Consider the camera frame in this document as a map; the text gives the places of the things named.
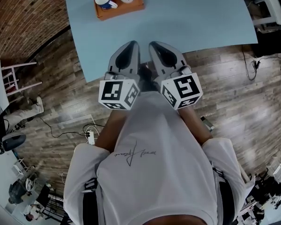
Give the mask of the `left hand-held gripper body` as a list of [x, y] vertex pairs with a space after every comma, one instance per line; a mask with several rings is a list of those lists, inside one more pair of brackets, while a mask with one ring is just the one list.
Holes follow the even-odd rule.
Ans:
[[99, 84], [98, 102], [111, 110], [131, 110], [140, 93], [137, 74], [107, 72]]

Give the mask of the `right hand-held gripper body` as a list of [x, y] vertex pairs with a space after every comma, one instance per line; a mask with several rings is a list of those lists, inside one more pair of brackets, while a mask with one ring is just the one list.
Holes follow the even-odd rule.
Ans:
[[189, 66], [183, 66], [161, 82], [160, 93], [175, 110], [194, 105], [203, 91], [198, 75]]

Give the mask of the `blue ceramic mug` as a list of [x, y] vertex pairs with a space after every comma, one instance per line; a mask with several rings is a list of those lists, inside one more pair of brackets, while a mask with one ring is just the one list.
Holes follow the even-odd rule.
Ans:
[[118, 5], [112, 0], [95, 0], [95, 3], [102, 9], [118, 8]]

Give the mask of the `person's right forearm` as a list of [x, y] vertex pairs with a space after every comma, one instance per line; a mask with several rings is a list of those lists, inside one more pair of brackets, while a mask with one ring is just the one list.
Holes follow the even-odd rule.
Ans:
[[201, 146], [213, 138], [211, 132], [191, 106], [179, 109], [178, 113]]

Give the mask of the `person's left forearm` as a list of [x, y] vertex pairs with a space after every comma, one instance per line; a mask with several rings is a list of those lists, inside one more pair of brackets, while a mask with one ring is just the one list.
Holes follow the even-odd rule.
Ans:
[[112, 153], [115, 149], [118, 136], [127, 119], [128, 111], [112, 110], [104, 128], [102, 129], [95, 146]]

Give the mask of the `orange wooden tray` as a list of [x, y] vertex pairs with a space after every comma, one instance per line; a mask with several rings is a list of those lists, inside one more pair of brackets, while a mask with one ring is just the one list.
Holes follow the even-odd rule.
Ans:
[[103, 9], [100, 8], [94, 0], [96, 16], [99, 20], [104, 21], [116, 16], [124, 15], [130, 12], [136, 12], [145, 8], [143, 0], [133, 0], [131, 3], [123, 3], [121, 0], [112, 0], [117, 3], [117, 8]]

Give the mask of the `person's white t-shirt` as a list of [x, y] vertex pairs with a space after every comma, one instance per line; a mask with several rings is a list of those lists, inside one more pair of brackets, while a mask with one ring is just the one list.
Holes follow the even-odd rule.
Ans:
[[202, 146], [156, 91], [128, 111], [112, 153], [79, 144], [64, 210], [75, 225], [224, 225], [248, 195], [231, 140]]

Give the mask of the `white stool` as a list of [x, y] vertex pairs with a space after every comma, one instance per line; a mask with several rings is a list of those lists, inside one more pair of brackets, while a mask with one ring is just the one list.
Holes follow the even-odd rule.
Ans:
[[2, 79], [4, 81], [4, 88], [5, 88], [7, 97], [14, 95], [16, 93], [22, 92], [24, 90], [28, 90], [30, 88], [36, 87], [43, 83], [43, 82], [37, 82], [37, 83], [33, 83], [32, 85], [28, 85], [28, 86], [25, 86], [22, 88], [19, 87], [20, 80], [16, 77], [15, 70], [17, 68], [32, 66], [32, 65], [36, 65], [36, 64], [37, 64], [36, 62], [29, 62], [29, 63], [15, 64], [15, 65], [11, 65], [11, 66], [1, 67], [1, 71], [4, 74], [2, 76]]

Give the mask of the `black office chair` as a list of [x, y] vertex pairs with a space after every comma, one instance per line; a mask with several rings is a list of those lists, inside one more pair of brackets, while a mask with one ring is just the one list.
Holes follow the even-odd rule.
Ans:
[[13, 150], [22, 145], [26, 140], [26, 135], [21, 132], [12, 132], [2, 138], [4, 151]]

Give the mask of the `grey recorder box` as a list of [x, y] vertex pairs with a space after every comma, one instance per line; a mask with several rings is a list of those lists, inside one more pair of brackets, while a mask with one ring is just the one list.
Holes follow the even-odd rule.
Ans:
[[200, 119], [206, 125], [206, 127], [208, 128], [208, 130], [210, 132], [212, 132], [214, 130], [214, 125], [207, 118], [202, 116]]

